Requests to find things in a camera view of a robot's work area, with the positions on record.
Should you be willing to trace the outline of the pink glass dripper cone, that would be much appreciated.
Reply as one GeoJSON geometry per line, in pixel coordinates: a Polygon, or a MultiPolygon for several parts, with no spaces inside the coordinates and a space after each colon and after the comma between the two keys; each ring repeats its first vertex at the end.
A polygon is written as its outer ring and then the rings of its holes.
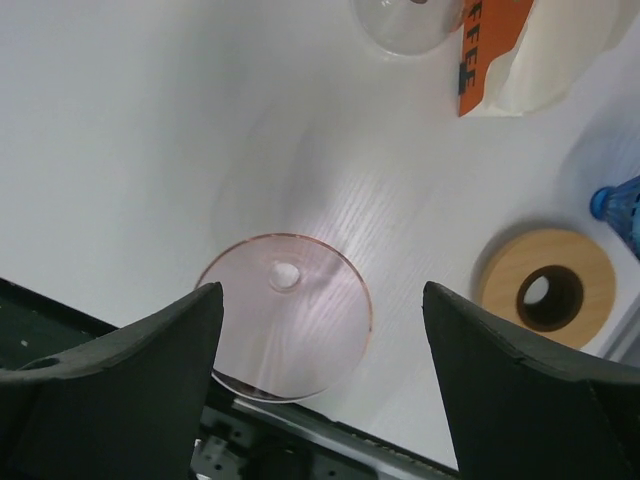
{"type": "Polygon", "coordinates": [[[292,403],[348,377],[373,330],[371,295],[337,249],[270,233],[219,254],[197,281],[223,289],[213,378],[238,396],[292,403]]]}

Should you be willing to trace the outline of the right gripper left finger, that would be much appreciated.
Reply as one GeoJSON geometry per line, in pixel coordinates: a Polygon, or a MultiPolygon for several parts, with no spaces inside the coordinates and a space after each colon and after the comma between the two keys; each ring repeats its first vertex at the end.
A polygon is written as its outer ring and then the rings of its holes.
{"type": "Polygon", "coordinates": [[[1,367],[5,479],[186,479],[224,316],[209,283],[17,370],[1,367]]]}

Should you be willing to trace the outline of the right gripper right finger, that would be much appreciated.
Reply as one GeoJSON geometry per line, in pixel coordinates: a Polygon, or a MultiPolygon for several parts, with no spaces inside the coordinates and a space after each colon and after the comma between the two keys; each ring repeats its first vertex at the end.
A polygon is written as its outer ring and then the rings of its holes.
{"type": "Polygon", "coordinates": [[[639,370],[429,282],[423,317],[464,479],[636,479],[639,370]]]}

